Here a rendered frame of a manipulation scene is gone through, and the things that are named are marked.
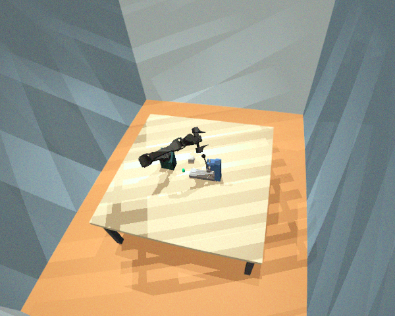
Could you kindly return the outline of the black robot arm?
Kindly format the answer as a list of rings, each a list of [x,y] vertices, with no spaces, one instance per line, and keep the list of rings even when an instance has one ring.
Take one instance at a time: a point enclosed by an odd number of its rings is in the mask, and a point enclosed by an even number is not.
[[[180,141],[179,141],[180,139]],[[200,142],[202,142],[202,138],[201,135],[199,135],[198,133],[193,134],[188,134],[186,135],[184,138],[182,137],[178,137],[176,139],[174,139],[170,145],[168,145],[167,147],[164,147],[160,150],[157,150],[155,152],[151,152],[151,153],[145,153],[141,156],[139,156],[139,162],[142,166],[142,168],[145,168],[149,165],[152,164],[152,162],[154,161],[162,161],[165,162],[167,160],[170,160],[171,158],[171,151],[175,152],[175,151],[180,151],[181,149],[185,148],[186,146],[190,145],[190,143],[192,142],[193,144],[199,144]]]

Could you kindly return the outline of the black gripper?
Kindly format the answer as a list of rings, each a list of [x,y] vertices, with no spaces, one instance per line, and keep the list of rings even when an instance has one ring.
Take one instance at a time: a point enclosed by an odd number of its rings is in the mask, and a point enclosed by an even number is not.
[[[195,134],[195,133],[201,134],[201,133],[206,133],[206,132],[201,131],[198,127],[194,127],[194,128],[192,128],[192,133],[193,134]],[[191,142],[190,145],[195,145],[195,144],[193,144]],[[199,146],[199,144],[196,144],[196,145],[197,145],[196,153],[201,153],[201,152],[203,152],[203,148],[206,147],[208,144],[207,145],[203,145],[201,147]]]

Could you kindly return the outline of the blue arbor press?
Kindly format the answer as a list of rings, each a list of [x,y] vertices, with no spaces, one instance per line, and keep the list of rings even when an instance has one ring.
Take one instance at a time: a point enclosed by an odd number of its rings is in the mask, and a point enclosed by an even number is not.
[[[201,157],[204,158],[206,164],[206,171],[200,169],[191,169],[189,173],[189,178],[220,182],[222,176],[221,159],[208,158],[206,162],[205,154],[202,154]]]

